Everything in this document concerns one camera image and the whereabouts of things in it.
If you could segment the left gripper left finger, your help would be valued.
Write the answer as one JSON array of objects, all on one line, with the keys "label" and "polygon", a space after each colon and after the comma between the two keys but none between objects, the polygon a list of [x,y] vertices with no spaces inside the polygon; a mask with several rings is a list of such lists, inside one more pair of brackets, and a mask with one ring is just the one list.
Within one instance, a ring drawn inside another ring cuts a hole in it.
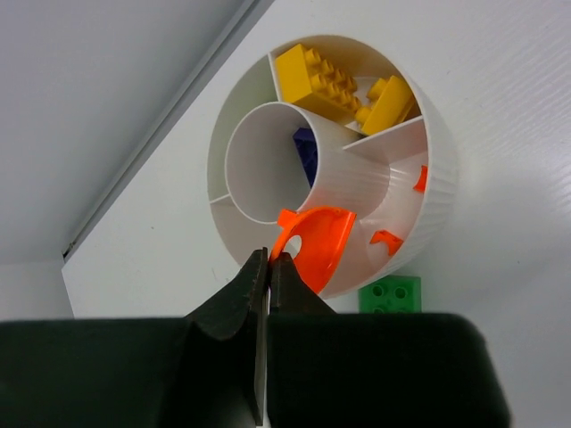
[{"label": "left gripper left finger", "polygon": [[1,325],[4,427],[263,423],[266,249],[183,317]]}]

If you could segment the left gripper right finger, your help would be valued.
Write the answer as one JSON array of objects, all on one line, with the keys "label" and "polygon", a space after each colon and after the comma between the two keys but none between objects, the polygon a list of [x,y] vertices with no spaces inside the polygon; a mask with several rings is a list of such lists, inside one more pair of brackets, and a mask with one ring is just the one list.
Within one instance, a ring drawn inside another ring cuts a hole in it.
[{"label": "left gripper right finger", "polygon": [[486,341],[464,317],[338,314],[288,254],[272,263],[270,290],[272,426],[510,426]]}]

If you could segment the green lego plate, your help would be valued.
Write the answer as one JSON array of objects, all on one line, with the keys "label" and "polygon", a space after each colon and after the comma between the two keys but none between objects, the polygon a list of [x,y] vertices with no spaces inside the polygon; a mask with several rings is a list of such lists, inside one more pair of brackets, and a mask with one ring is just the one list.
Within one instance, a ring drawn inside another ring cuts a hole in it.
[{"label": "green lego plate", "polygon": [[360,288],[358,299],[360,313],[419,313],[422,310],[421,279],[385,276]]}]

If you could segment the orange round lego piece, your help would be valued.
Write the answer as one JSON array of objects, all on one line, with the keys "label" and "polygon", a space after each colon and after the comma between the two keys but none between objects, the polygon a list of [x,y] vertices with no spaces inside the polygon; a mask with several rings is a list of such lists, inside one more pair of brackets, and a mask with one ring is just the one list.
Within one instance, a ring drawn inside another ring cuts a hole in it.
[{"label": "orange round lego piece", "polygon": [[277,224],[282,232],[269,262],[275,262],[289,241],[299,236],[301,247],[293,257],[295,268],[303,282],[319,294],[340,263],[355,220],[354,212],[337,207],[321,206],[301,212],[281,210]]}]

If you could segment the small orange lego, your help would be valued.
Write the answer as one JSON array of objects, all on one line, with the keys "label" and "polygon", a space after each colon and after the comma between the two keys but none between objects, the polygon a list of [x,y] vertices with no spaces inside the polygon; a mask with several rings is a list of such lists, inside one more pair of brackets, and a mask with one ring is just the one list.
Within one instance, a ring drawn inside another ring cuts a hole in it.
[{"label": "small orange lego", "polygon": [[418,176],[417,183],[414,184],[413,190],[418,193],[424,193],[426,191],[426,181],[427,181],[427,174],[428,174],[428,166],[422,165],[420,169],[420,173]]},{"label": "small orange lego", "polygon": [[403,240],[386,229],[377,230],[370,238],[370,244],[382,243],[389,257],[392,257],[402,246]]}]

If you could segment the dark blue lego brick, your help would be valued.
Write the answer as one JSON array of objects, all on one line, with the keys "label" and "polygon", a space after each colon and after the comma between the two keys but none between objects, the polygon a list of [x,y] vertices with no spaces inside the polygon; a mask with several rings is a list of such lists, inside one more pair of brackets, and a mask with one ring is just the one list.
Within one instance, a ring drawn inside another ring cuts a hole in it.
[{"label": "dark blue lego brick", "polygon": [[313,187],[318,169],[316,138],[310,128],[298,128],[293,134],[293,140],[309,186]]}]

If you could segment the yellow black striped lego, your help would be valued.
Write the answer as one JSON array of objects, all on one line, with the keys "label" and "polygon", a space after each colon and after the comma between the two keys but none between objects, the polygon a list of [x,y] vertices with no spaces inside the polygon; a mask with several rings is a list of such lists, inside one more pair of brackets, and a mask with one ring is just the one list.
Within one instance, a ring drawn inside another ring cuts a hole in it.
[{"label": "yellow black striped lego", "polygon": [[380,78],[367,92],[368,103],[361,105],[354,118],[365,136],[402,123],[416,99],[407,82],[397,76]]}]

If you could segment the yellow long lego brick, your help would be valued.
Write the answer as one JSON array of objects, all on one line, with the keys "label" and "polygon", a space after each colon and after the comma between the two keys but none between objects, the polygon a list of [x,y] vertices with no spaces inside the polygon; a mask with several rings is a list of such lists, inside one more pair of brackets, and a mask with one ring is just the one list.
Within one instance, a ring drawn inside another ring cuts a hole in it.
[{"label": "yellow long lego brick", "polygon": [[284,102],[342,125],[353,121],[361,107],[356,80],[316,48],[297,44],[278,55],[275,66]]}]

